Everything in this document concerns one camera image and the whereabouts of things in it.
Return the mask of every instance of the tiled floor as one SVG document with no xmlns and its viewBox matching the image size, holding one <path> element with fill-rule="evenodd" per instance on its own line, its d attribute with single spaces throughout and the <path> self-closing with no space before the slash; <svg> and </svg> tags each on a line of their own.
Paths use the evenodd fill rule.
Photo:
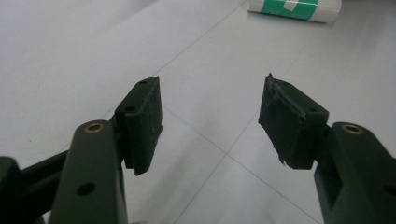
<svg viewBox="0 0 396 224">
<path fill-rule="evenodd" d="M 333 24 L 247 12 L 245 0 L 4 1 L 0 154 L 24 168 L 108 119 L 159 76 L 150 170 L 125 171 L 130 221 L 323 223 L 313 171 L 277 158 L 257 123 L 265 77 L 373 131 L 396 156 L 396 3 L 345 1 Z"/>
</svg>

